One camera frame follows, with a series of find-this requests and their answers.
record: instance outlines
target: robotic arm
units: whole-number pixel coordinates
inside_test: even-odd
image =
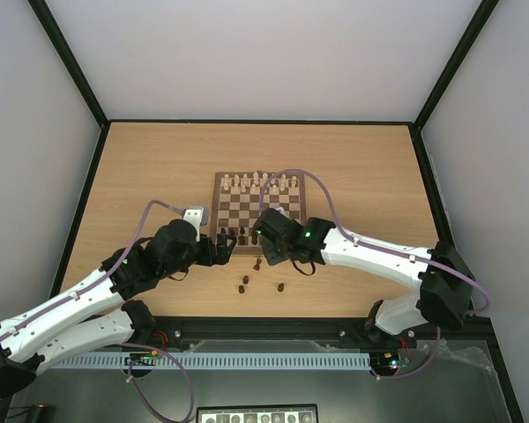
[[[409,288],[395,300],[378,301],[370,311],[366,330],[398,335],[414,326],[433,323],[461,329],[472,287],[440,268],[441,263],[474,279],[457,251],[442,242],[433,249],[408,247],[368,238],[347,231],[348,240],[329,220],[311,218],[300,225],[279,209],[265,210],[253,231],[263,236],[264,256],[269,265],[285,260],[354,267],[390,278]]]
[[[214,244],[200,233],[207,215],[204,207],[191,207],[154,237],[137,240],[109,278],[97,283],[125,249],[117,250],[71,289],[0,322],[0,397],[22,390],[36,375],[72,355],[127,341],[145,342],[154,319],[143,301],[130,301],[132,297],[154,289],[163,278],[187,274],[193,264],[222,265],[231,257],[234,236],[218,234]],[[122,309],[83,322],[125,301]],[[25,324],[32,317],[37,318]]]

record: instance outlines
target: chessboard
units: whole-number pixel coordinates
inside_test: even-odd
[[[276,172],[218,172],[213,188],[210,235],[237,237],[233,254],[261,254],[261,237],[251,235],[258,219],[259,195],[268,177]],[[284,208],[290,219],[306,221],[306,192],[302,174],[286,173],[271,181],[263,195],[264,208]]]

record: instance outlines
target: white wall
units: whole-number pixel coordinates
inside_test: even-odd
[[[529,421],[529,1],[499,3],[424,137]]]
[[[416,117],[480,0],[48,0],[109,118]]]
[[[27,1],[0,1],[0,319],[48,297],[98,135]]]

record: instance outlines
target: wooden tabletop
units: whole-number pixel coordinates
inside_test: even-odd
[[[112,123],[71,260],[67,289],[125,247],[145,205],[211,206],[216,172],[302,168],[330,190],[343,225],[360,234],[434,247],[437,236],[406,126],[228,123]],[[306,178],[308,217],[331,219],[324,195]],[[153,207],[142,235],[175,219]],[[406,289],[363,271],[317,266],[305,277],[290,263],[253,270],[256,258],[192,266],[181,282],[163,279],[143,293],[154,315],[357,317]],[[242,277],[250,282],[238,291]],[[285,284],[284,292],[277,289]]]

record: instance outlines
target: black frame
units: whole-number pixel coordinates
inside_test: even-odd
[[[196,122],[196,123],[269,123],[269,124],[310,124],[310,125],[406,125],[410,131],[410,136],[414,145],[415,155],[420,167],[421,178],[427,193],[429,206],[435,222],[439,240],[447,241],[454,245],[451,228],[446,211],[443,207],[441,194],[436,184],[436,179],[428,159],[428,154],[421,136],[421,131],[431,114],[435,110],[439,100],[454,78],[458,68],[476,41],[478,34],[485,26],[488,18],[497,6],[499,0],[481,0],[481,4],[474,13],[473,18],[463,33],[458,45],[453,51],[451,58],[443,69],[439,79],[436,81],[430,95],[428,96],[421,112],[415,122],[374,122],[374,121],[283,121],[283,120],[143,120],[143,119],[113,119],[109,120],[103,112],[100,103],[96,99],[91,86],[78,65],[77,59],[71,52],[71,48],[64,38],[59,25],[56,23],[45,0],[27,0],[35,12],[43,29],[47,33],[51,43],[62,59],[67,71],[80,90],[86,104],[90,108],[96,122],[101,128],[101,133],[93,154],[93,160],[86,176],[86,181],[82,194],[78,201],[77,210],[72,221],[71,230],[63,250],[63,255],[56,273],[55,281],[52,285],[51,296],[57,295],[63,283],[74,242],[77,237],[80,222],[84,215],[86,202],[93,186],[94,176],[100,164],[106,138],[108,136],[110,124],[112,122]],[[355,346],[350,337],[341,337],[341,329],[348,325],[357,324],[364,319],[263,319],[263,318],[182,318],[182,317],[160,317],[159,322],[169,328],[177,328],[181,331],[181,341],[178,344],[189,342],[189,340],[199,340],[201,338],[215,338],[215,333],[221,333],[228,339],[256,339],[284,337],[294,339],[294,333],[298,332],[302,339],[312,339],[319,343],[330,344],[340,347]],[[431,339],[435,337],[435,329],[431,325],[424,325],[415,329],[416,337],[419,339]],[[523,417],[518,406],[515,393],[510,383],[507,369],[503,362],[494,328],[488,318],[471,317],[466,320],[465,328],[462,331],[443,331],[443,335],[448,339],[463,340],[485,340],[492,357],[495,369],[498,372],[503,395],[508,406],[508,410],[513,422],[522,422]],[[5,419],[5,413],[10,405],[11,398],[5,398],[0,402],[0,422]]]

